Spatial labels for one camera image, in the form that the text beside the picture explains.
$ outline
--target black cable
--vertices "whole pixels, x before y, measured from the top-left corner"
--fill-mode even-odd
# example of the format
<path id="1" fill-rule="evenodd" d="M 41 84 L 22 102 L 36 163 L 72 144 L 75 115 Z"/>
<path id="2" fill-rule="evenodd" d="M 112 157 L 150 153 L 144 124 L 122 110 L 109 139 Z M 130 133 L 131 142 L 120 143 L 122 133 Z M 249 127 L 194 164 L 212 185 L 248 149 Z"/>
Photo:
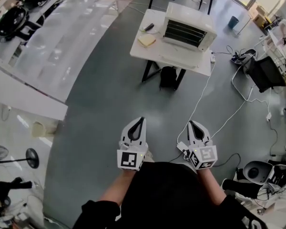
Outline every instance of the black cable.
<path id="1" fill-rule="evenodd" d="M 276 132 L 276 141 L 272 144 L 272 146 L 271 146 L 270 149 L 269 149 L 269 154 L 270 154 L 270 156 L 271 156 L 271 157 L 275 157 L 276 155 L 271 154 L 271 150 L 272 150 L 273 146 L 277 143 L 278 133 L 277 133 L 277 131 L 276 131 L 274 128 L 272 128 L 270 120 L 269 120 L 269 126 L 270 126 L 270 130 L 273 130 L 273 131 Z"/>
<path id="2" fill-rule="evenodd" d="M 216 166 L 213 166 L 213 167 L 220 167 L 220 166 L 225 165 L 226 163 L 229 162 L 229 160 L 230 160 L 234 155 L 238 155 L 238 157 L 239 157 L 239 162 L 238 162 L 238 164 L 237 164 L 237 167 L 238 167 L 239 164 L 240 164 L 240 162 L 242 161 L 242 158 L 240 157 L 239 153 L 234 153 L 234 154 L 232 154 L 232 155 L 227 159 L 227 161 L 225 161 L 224 163 L 222 163 L 222 164 L 220 164 L 220 165 L 216 165 Z"/>
<path id="3" fill-rule="evenodd" d="M 265 207 L 261 206 L 255 199 L 254 199 L 254 201 L 258 206 L 262 207 L 263 209 L 266 209 Z"/>
<path id="4" fill-rule="evenodd" d="M 181 155 L 183 155 L 183 154 L 184 154 L 184 153 L 183 153 L 184 151 L 185 151 L 185 150 L 183 150 L 182 153 L 181 153 L 177 158 L 179 158 Z M 177 159 L 177 158 L 174 158 L 174 159 L 172 159 L 171 161 L 168 161 L 168 163 L 171 163 L 172 161 L 174 161 L 174 160 Z"/>
<path id="5" fill-rule="evenodd" d="M 223 53 L 223 54 L 229 54 L 229 55 L 231 55 L 231 54 L 228 53 L 228 52 L 212 52 L 212 54 L 215 54 L 215 53 Z"/>
<path id="6" fill-rule="evenodd" d="M 236 50 L 234 52 L 233 48 L 230 45 L 227 45 L 226 49 L 227 49 L 228 52 L 212 52 L 212 54 L 222 53 L 222 54 L 229 54 L 229 55 L 233 56 L 235 53 L 238 53 L 239 55 L 241 55 L 242 54 L 242 50 L 246 50 L 246 48 L 243 48 L 243 49 L 241 49 L 241 51 Z"/>

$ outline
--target computer monitor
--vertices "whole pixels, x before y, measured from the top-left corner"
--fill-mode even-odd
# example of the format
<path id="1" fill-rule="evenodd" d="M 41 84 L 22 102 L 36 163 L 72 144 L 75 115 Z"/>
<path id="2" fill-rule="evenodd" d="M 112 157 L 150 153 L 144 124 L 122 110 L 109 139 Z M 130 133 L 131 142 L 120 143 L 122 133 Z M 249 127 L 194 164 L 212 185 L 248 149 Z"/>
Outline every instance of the computer monitor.
<path id="1" fill-rule="evenodd" d="M 247 73 L 250 75 L 261 93 L 270 87 L 286 86 L 280 70 L 269 56 L 259 61 L 255 61 L 250 66 Z"/>

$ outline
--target concrete floor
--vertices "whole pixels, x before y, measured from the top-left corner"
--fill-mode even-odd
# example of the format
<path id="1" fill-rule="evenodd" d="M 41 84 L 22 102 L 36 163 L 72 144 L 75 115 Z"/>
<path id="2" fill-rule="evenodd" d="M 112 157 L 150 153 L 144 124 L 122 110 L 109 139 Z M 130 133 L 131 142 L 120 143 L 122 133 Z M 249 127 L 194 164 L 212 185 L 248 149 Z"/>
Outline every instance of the concrete floor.
<path id="1" fill-rule="evenodd" d="M 166 8 L 171 0 L 154 0 L 154 5 Z M 134 0 L 148 3 L 148 0 Z M 192 0 L 176 3 L 197 8 Z M 141 11 L 147 6 L 131 4 Z M 207 10 L 208 4 L 202 6 Z M 231 0 L 213 3 L 211 16 L 218 36 L 212 44 L 214 52 L 225 52 L 226 45 L 235 50 L 250 48 L 262 32 L 250 23 L 239 37 L 227 29 L 231 16 L 245 18 L 246 10 Z M 207 77 L 187 71 L 177 91 L 159 91 L 160 75 L 141 83 L 146 61 L 129 55 L 133 39 L 143 14 L 127 7 L 113 22 L 82 69 L 67 101 L 69 110 L 57 130 L 47 168 L 44 213 L 72 227 L 89 199 L 97 200 L 120 173 L 116 150 L 121 131 L 131 120 L 147 119 L 147 142 L 155 161 L 169 161 L 179 155 L 176 138 L 192 113 Z M 230 80 L 237 67 L 226 54 L 216 55 L 216 68 L 193 120 L 215 133 L 239 108 L 243 100 Z M 235 82 L 248 94 L 253 85 L 242 73 Z M 269 91 L 260 94 L 255 88 L 251 99 L 268 101 Z M 273 153 L 283 154 L 286 145 L 286 124 L 280 112 L 286 103 L 286 88 L 281 94 L 272 93 L 270 110 L 272 126 L 278 131 Z M 218 164 L 238 152 L 240 167 L 251 160 L 269 158 L 269 148 L 276 139 L 266 122 L 265 103 L 246 103 L 214 138 Z M 181 139 L 186 142 L 186 132 Z M 213 168 L 221 182 L 232 177 L 238 158 Z"/>

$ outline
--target white cable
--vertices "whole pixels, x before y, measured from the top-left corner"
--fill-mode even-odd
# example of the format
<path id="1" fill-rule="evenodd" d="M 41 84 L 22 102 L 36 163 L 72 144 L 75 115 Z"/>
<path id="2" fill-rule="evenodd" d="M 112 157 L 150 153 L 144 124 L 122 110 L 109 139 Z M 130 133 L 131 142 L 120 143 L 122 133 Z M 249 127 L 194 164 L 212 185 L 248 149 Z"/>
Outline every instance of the white cable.
<path id="1" fill-rule="evenodd" d="M 207 87 L 207 85 L 208 85 L 209 79 L 210 79 L 211 76 L 212 76 L 212 72 L 213 72 L 213 70 L 214 70 L 214 68 L 215 68 L 215 65 L 216 65 L 216 63 L 214 64 L 213 69 L 212 69 L 212 71 L 211 71 L 211 74 L 210 74 L 208 80 L 206 81 L 206 85 L 205 85 L 205 87 L 204 87 L 204 89 L 203 89 L 203 91 L 202 91 L 202 93 L 201 93 L 201 96 L 200 96 L 200 98 L 199 98 L 199 100 L 198 100 L 198 102 L 197 102 L 197 104 L 196 104 L 196 106 L 195 106 L 194 111 L 192 112 L 192 114 L 191 114 L 189 120 L 186 122 L 186 125 L 184 126 L 182 132 L 181 132 L 181 133 L 178 135 L 178 137 L 177 137 L 177 144 L 179 144 L 179 137 L 180 137 L 180 135 L 181 135 L 181 134 L 184 132 L 184 130 L 186 129 L 187 123 L 191 120 L 193 114 L 194 114 L 195 111 L 196 111 L 196 108 L 197 108 L 197 106 L 198 106 L 200 100 L 202 99 L 202 96 L 204 95 L 204 91 L 205 91 L 205 89 L 206 89 L 206 87 Z"/>
<path id="2" fill-rule="evenodd" d="M 240 70 L 240 68 L 242 67 L 242 65 L 237 69 L 237 71 L 235 72 L 235 74 L 233 75 L 233 77 L 232 77 L 232 80 L 231 80 L 231 83 L 232 83 L 232 85 L 233 85 L 233 87 L 237 90 L 237 92 L 243 97 L 243 99 L 246 101 L 246 102 L 249 102 L 249 103 L 252 103 L 252 102 L 254 102 L 254 101 L 259 101 L 260 103 L 266 103 L 267 104 L 267 107 L 268 107 L 268 113 L 270 112 L 269 111 L 269 104 L 267 103 L 267 101 L 260 101 L 259 99 L 254 99 L 254 100 L 252 100 L 252 101 L 249 101 L 249 98 L 245 98 L 242 94 L 241 94 L 241 92 L 238 90 L 238 88 L 234 85 L 234 82 L 233 82 L 233 80 L 234 80 L 234 78 L 235 78 L 235 76 L 236 76 L 236 74 L 237 74 L 237 72 Z"/>
<path id="3" fill-rule="evenodd" d="M 146 4 L 146 3 L 139 3 L 139 2 L 130 2 L 129 4 L 138 4 L 138 5 L 145 5 L 145 6 L 148 6 L 148 4 Z M 157 6 L 154 6 L 154 5 L 152 5 L 152 7 L 155 7 L 155 8 L 157 8 L 157 9 L 161 9 L 161 10 L 167 10 L 167 9 L 164 9 L 164 8 L 160 8 L 160 7 L 157 7 Z"/>
<path id="4" fill-rule="evenodd" d="M 210 140 L 212 140 L 212 138 L 213 138 L 217 133 L 219 133 L 219 132 L 221 131 L 221 129 L 223 129 L 223 127 L 225 126 L 225 124 L 227 124 L 227 122 L 243 107 L 243 105 L 245 104 L 245 102 L 252 103 L 253 101 L 259 101 L 260 103 L 266 103 L 266 104 L 267 104 L 267 107 L 268 107 L 268 113 L 270 113 L 269 107 L 270 107 L 271 88 L 270 88 L 270 91 L 269 91 L 269 98 L 268 98 L 268 102 L 269 102 L 269 103 L 267 103 L 266 101 L 260 101 L 260 100 L 257 99 L 257 98 L 254 99 L 254 100 L 252 100 L 252 101 L 249 101 L 249 98 L 250 98 L 250 96 L 251 96 L 252 90 L 253 90 L 253 88 L 254 88 L 256 85 L 254 85 L 254 86 L 251 87 L 251 90 L 250 90 L 250 93 L 249 93 L 249 96 L 248 96 L 247 99 L 240 93 L 240 91 L 238 90 L 238 88 L 234 85 L 233 79 L 235 78 L 237 72 L 239 71 L 239 69 L 240 69 L 241 67 L 242 67 L 242 66 L 240 66 L 240 67 L 237 69 L 236 73 L 234 74 L 234 76 L 233 76 L 233 78 L 232 78 L 232 80 L 231 80 L 231 83 L 232 83 L 232 85 L 234 86 L 234 88 L 238 91 L 238 93 L 243 97 L 244 101 L 243 101 L 242 105 L 240 105 L 240 107 L 234 112 L 234 114 L 233 114 L 229 119 L 226 120 L 226 122 L 222 125 L 222 127 L 221 127 L 217 132 L 215 132 L 215 133 L 211 136 Z"/>
<path id="5" fill-rule="evenodd" d="M 60 225 L 60 224 L 58 224 L 57 222 L 51 220 L 50 218 L 47 218 L 47 217 L 45 217 L 45 216 L 43 216 L 43 218 L 44 218 L 45 220 L 47 220 L 48 222 L 50 222 L 51 224 L 55 224 L 55 225 L 59 226 L 60 228 L 64 229 L 62 225 Z"/>
<path id="6" fill-rule="evenodd" d="M 136 9 L 136 8 L 133 8 L 133 7 L 131 7 L 131 6 L 127 6 L 128 8 L 131 8 L 131 9 L 133 9 L 133 10 L 136 10 L 136 11 L 138 11 L 138 12 L 140 12 L 141 14 L 145 14 L 145 13 L 143 13 L 142 11 L 140 11 L 140 10 L 138 10 L 138 9 Z"/>

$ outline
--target bag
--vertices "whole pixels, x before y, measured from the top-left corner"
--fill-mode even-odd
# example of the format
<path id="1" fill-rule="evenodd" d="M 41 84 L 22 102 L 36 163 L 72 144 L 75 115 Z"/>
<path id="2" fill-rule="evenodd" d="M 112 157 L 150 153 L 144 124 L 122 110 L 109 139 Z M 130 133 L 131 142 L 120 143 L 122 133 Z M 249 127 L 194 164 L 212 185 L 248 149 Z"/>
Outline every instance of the bag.
<path id="1" fill-rule="evenodd" d="M 176 69 L 171 66 L 163 67 L 161 70 L 161 87 L 174 87 L 176 84 L 177 73 Z"/>

